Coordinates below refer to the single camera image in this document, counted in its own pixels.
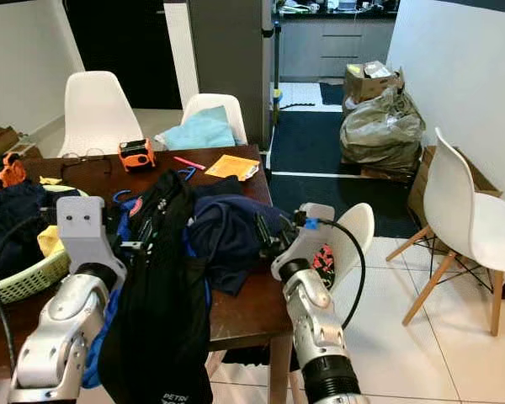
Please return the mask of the yellow shirt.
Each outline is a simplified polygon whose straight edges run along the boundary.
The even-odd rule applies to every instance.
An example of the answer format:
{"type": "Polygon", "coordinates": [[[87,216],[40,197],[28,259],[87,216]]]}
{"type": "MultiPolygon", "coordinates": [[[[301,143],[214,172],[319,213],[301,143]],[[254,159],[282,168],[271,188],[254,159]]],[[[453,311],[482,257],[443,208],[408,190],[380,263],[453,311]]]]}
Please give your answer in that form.
{"type": "Polygon", "coordinates": [[[59,236],[59,227],[47,226],[37,236],[40,252],[45,258],[53,257],[54,254],[63,253],[65,247],[59,236]]]}

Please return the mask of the navy garment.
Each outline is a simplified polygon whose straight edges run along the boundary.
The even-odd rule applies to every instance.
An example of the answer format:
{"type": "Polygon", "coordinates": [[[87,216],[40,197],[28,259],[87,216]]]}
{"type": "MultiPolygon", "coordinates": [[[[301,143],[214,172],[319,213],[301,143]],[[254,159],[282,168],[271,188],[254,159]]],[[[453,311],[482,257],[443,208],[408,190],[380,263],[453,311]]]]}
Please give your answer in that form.
{"type": "Polygon", "coordinates": [[[65,196],[79,196],[78,189],[60,188],[50,191],[44,185],[25,181],[0,189],[0,242],[11,232],[3,257],[14,254],[40,258],[42,252],[38,235],[47,228],[40,213],[42,208],[56,207],[56,201],[65,196]]]}
{"type": "Polygon", "coordinates": [[[288,213],[274,205],[241,194],[195,200],[187,238],[195,257],[206,261],[206,278],[211,288],[237,296],[261,259],[264,241],[258,224],[267,228],[265,237],[271,238],[282,231],[289,219],[288,213]]]}

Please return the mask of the orange paper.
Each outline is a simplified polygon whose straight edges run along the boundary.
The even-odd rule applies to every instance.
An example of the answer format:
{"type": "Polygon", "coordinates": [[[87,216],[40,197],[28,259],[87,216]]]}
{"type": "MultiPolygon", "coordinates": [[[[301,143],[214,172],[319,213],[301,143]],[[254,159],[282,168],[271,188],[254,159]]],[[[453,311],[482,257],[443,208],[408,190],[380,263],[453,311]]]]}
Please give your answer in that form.
{"type": "Polygon", "coordinates": [[[222,155],[215,164],[205,170],[207,176],[217,178],[236,177],[238,181],[245,181],[259,172],[261,162],[259,159],[231,157],[222,155]]]}

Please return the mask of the white plastic chair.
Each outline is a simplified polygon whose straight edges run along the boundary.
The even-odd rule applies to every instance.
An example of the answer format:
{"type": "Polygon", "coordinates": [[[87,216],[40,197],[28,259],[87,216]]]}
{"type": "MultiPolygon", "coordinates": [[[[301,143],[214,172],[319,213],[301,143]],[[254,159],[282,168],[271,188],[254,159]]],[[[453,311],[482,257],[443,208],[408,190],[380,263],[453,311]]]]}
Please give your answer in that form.
{"type": "Polygon", "coordinates": [[[425,227],[387,255],[398,257],[426,236],[437,237],[449,248],[444,261],[404,316],[404,326],[417,315],[425,300],[446,273],[446,269],[465,257],[488,269],[492,286],[490,334],[500,330],[503,288],[505,288],[505,199],[476,191],[472,172],[463,154],[444,139],[439,128],[437,146],[427,170],[423,207],[425,227]]]}
{"type": "Polygon", "coordinates": [[[353,205],[336,221],[349,230],[358,243],[355,245],[344,231],[335,226],[322,226],[322,230],[329,231],[328,242],[319,247],[311,268],[319,273],[329,290],[344,280],[346,274],[361,267],[360,253],[367,255],[375,235],[375,213],[367,203],[353,205]]]}
{"type": "Polygon", "coordinates": [[[122,143],[144,140],[128,98],[110,71],[81,71],[66,81],[60,157],[117,154],[122,143]]]}
{"type": "Polygon", "coordinates": [[[182,124],[186,123],[192,115],[199,111],[217,107],[225,109],[226,122],[231,127],[236,144],[238,146],[248,145],[240,100],[236,96],[229,95],[229,93],[196,93],[184,105],[182,124]]]}

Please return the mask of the dark wooden table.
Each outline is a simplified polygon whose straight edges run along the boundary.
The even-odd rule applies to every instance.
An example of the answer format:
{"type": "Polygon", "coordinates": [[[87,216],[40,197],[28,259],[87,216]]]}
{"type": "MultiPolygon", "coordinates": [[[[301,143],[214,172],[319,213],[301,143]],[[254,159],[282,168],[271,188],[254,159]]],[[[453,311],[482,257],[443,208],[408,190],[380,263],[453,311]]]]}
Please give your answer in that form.
{"type": "MultiPolygon", "coordinates": [[[[92,196],[110,199],[115,192],[130,189],[142,192],[156,183],[157,177],[168,170],[179,170],[179,158],[197,162],[206,167],[225,155],[259,159],[255,146],[209,147],[182,151],[158,151],[157,168],[152,172],[127,173],[120,159],[110,155],[109,162],[90,161],[75,164],[71,158],[27,159],[26,173],[30,178],[61,176],[64,184],[92,196]]],[[[33,332],[40,319],[41,308],[56,293],[56,286],[7,305],[6,312],[15,346],[20,347],[33,332]]],[[[282,296],[282,285],[269,273],[269,265],[257,266],[247,277],[236,296],[214,292],[211,299],[211,351],[267,345],[271,338],[291,330],[290,316],[282,296]]],[[[0,323],[0,380],[9,380],[11,369],[2,323],[0,323]]]]}

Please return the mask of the pink pen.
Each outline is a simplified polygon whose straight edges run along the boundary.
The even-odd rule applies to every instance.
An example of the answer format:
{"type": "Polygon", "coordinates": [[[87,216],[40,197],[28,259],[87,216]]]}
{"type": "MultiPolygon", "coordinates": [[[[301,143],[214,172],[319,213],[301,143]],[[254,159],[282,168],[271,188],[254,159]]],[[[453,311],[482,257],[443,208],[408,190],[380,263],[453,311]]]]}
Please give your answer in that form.
{"type": "Polygon", "coordinates": [[[180,169],[180,172],[203,172],[203,170],[205,170],[205,166],[196,164],[196,162],[192,162],[190,159],[182,157],[173,157],[173,159],[184,165],[183,169],[180,169]]]}

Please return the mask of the green plastic basket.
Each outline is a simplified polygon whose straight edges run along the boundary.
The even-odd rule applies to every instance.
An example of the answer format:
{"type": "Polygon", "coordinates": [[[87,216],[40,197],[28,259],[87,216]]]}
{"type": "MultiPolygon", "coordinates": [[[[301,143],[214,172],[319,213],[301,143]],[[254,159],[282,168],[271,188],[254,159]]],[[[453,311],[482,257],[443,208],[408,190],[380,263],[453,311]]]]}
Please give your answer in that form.
{"type": "MultiPolygon", "coordinates": [[[[63,185],[44,186],[50,191],[59,191],[60,188],[66,188],[63,185]]],[[[56,207],[47,209],[50,215],[56,213],[56,207]]],[[[56,225],[56,220],[48,218],[45,213],[40,213],[47,226],[56,225]]],[[[0,297],[2,297],[3,303],[24,300],[44,291],[67,274],[69,265],[65,250],[49,258],[45,258],[44,255],[41,255],[40,258],[34,255],[29,257],[29,255],[18,253],[10,255],[9,258],[4,258],[3,250],[8,245],[11,235],[13,234],[8,232],[0,242],[0,297]]]]}

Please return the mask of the teal cushion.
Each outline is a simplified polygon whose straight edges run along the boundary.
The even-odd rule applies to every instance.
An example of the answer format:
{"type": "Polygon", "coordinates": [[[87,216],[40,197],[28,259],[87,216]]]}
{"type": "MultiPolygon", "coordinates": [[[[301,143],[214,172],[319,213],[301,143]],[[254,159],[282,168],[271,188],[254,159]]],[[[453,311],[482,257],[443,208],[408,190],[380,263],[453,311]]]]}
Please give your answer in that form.
{"type": "Polygon", "coordinates": [[[200,110],[186,122],[161,132],[157,142],[167,150],[214,149],[236,146],[236,134],[223,105],[200,110]]]}

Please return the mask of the brown cardboard box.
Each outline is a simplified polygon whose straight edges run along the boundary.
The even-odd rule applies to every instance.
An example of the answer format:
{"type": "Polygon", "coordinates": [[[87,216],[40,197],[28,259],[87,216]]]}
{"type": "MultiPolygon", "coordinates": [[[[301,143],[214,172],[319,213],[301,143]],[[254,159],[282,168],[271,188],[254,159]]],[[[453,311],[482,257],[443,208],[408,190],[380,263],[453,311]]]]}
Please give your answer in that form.
{"type": "Polygon", "coordinates": [[[0,126],[0,157],[8,153],[18,153],[26,158],[42,158],[38,143],[29,135],[11,126],[0,126]]]}
{"type": "MultiPolygon", "coordinates": [[[[479,172],[478,168],[465,157],[465,154],[460,149],[455,150],[463,157],[464,161],[467,162],[467,166],[473,177],[473,185],[475,185],[476,192],[490,194],[496,197],[502,196],[502,191],[499,191],[495,185],[492,185],[491,182],[479,172]]],[[[410,186],[409,197],[407,197],[407,205],[409,205],[409,209],[414,218],[417,219],[419,227],[425,227],[427,224],[424,212],[424,192],[428,181],[428,170],[434,154],[436,154],[436,146],[423,147],[421,157],[419,157],[417,174],[415,174],[412,185],[410,186]]]]}

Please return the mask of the olive plastic bag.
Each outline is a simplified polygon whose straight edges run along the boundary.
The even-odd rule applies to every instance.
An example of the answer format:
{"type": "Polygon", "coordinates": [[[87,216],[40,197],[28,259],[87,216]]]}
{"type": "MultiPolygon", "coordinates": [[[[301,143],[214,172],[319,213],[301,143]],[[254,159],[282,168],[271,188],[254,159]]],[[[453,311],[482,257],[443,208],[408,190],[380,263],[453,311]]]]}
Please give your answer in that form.
{"type": "Polygon", "coordinates": [[[344,116],[338,132],[341,162],[413,176],[425,131],[425,119],[409,93],[391,86],[344,116]]]}

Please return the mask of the grey tall cabinet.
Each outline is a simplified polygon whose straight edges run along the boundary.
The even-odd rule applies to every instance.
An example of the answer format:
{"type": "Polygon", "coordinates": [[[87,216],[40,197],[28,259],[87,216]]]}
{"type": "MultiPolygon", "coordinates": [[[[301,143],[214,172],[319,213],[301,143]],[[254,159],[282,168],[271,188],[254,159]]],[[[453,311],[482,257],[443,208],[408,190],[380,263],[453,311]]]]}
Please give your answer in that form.
{"type": "Polygon", "coordinates": [[[188,0],[199,91],[237,97],[247,141],[272,135],[273,0],[188,0]]]}

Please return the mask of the filled cardboard box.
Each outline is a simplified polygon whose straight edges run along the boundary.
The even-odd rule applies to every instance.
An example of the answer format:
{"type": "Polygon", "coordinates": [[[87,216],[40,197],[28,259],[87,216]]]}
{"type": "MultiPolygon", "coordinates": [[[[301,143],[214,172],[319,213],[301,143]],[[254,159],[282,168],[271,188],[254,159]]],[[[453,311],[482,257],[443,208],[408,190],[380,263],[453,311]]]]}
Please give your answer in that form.
{"type": "Polygon", "coordinates": [[[401,71],[392,70],[382,61],[347,64],[343,84],[344,101],[359,104],[379,97],[387,88],[403,88],[401,71]]]}

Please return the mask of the grey kitchen cabinet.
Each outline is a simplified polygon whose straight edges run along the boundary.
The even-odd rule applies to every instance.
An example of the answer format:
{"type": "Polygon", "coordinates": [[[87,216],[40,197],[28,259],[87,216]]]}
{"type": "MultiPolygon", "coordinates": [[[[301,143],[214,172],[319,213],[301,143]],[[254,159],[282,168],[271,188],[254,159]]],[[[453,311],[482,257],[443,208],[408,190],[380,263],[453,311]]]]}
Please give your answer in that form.
{"type": "Polygon", "coordinates": [[[298,17],[282,20],[279,75],[284,82],[342,78],[349,64],[387,61],[394,19],[298,17]]]}

